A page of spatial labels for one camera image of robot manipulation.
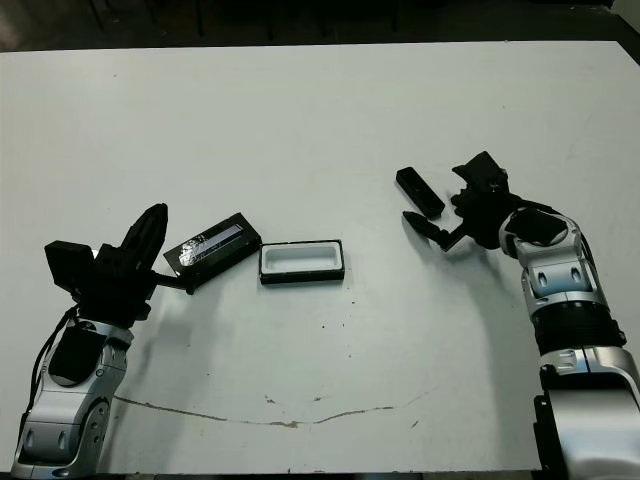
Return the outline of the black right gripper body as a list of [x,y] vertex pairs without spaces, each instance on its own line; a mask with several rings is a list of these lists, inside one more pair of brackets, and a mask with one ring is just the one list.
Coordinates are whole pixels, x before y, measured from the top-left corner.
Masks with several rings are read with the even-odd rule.
[[500,247],[499,230],[504,220],[515,210],[515,195],[508,186],[491,185],[480,189],[468,185],[469,204],[463,213],[455,213],[461,224],[446,236],[443,250],[450,250],[468,236],[487,250]]

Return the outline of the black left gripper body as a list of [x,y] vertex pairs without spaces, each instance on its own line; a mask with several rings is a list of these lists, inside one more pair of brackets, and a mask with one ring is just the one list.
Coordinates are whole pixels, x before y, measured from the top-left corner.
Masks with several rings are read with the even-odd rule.
[[130,328],[148,318],[149,300],[158,286],[195,292],[195,282],[153,270],[158,252],[113,247],[98,250],[88,277],[76,288],[74,300],[82,319]]

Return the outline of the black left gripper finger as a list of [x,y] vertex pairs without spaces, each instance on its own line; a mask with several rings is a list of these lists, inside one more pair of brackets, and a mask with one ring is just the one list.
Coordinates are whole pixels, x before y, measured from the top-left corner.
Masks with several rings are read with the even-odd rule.
[[158,203],[146,211],[144,268],[151,269],[164,244],[168,225],[168,206]]
[[151,268],[151,254],[156,236],[156,208],[148,208],[129,228],[120,249],[126,262],[135,270]]

